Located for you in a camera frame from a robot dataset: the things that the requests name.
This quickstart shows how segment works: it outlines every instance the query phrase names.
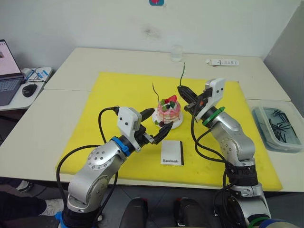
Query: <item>laptop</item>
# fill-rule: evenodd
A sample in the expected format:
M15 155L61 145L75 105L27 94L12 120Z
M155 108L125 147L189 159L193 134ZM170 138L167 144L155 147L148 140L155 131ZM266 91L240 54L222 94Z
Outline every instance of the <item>laptop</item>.
M18 91L23 74L5 40L0 39L0 106L8 105Z

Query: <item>card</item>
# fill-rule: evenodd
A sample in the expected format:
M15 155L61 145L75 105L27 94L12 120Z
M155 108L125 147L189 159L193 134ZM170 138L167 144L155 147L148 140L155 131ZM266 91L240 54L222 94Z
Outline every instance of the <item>card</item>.
M163 140L161 144L162 165L184 165L182 141Z

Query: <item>white wall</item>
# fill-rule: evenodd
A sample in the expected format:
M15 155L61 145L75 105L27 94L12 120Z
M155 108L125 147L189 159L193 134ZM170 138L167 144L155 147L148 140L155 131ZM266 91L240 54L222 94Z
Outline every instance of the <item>white wall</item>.
M0 38L21 67L58 68L75 47L265 57L300 0L0 0Z

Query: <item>blue ring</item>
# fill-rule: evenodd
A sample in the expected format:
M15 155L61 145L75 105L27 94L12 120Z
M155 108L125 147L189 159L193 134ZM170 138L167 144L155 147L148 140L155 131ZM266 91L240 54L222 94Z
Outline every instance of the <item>blue ring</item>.
M122 141L120 141L117 137L113 137L111 140L113 140L114 142L117 143L117 145L120 147L120 149L125 153L125 155L127 155L128 157L130 156L130 151L129 151L129 147L127 147L126 145L123 144Z
M63 217L63 212L62 211L57 212L56 215L55 215L56 220L60 221L61 228L69 228L63 223L63 218L62 217Z
M268 220L263 221L259 227L266 228L267 226L269 226L270 224L273 224L275 222L286 222L286 221L284 221L282 219L268 219Z

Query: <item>laptop screen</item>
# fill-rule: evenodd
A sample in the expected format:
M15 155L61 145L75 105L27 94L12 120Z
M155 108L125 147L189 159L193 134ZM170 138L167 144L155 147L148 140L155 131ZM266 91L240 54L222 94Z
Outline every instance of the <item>laptop screen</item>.
M20 75L20 69L4 40L0 40L0 78Z

